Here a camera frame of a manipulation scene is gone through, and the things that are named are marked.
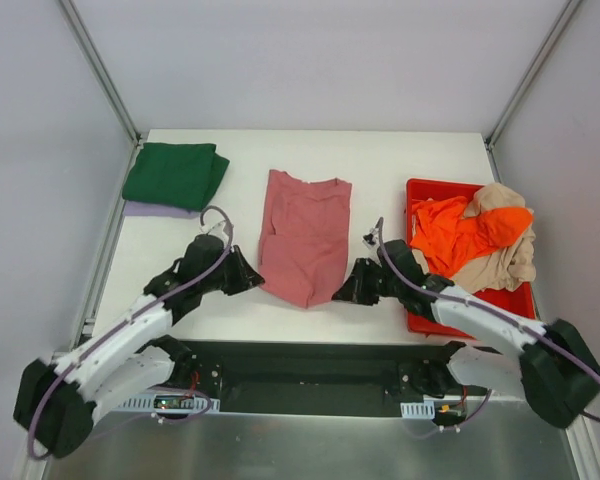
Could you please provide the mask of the pink t shirt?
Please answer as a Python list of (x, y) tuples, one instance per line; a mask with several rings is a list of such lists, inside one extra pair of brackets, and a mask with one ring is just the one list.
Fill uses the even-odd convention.
[(257, 264), (263, 289), (309, 309), (331, 301), (348, 265), (352, 184), (270, 170)]

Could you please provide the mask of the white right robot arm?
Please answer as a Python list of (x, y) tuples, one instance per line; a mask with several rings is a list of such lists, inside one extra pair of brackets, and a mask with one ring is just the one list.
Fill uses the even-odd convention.
[(377, 259), (359, 258), (335, 301), (373, 306), (396, 299), (408, 312), (481, 342), (446, 344), (446, 357), (410, 381), (431, 397), (476, 386), (523, 399), (551, 426), (565, 429), (600, 394), (600, 365), (579, 331), (522, 317), (479, 299), (452, 280), (422, 270), (402, 240), (382, 243)]

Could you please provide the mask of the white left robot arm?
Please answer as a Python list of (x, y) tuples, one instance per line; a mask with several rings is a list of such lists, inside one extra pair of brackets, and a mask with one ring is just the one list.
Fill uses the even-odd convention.
[(51, 362), (26, 366), (13, 419), (27, 432), (28, 456), (68, 456), (106, 414), (151, 387), (194, 392), (200, 362), (169, 330), (206, 294), (233, 296), (264, 282), (239, 247), (212, 234), (196, 236), (101, 334)]

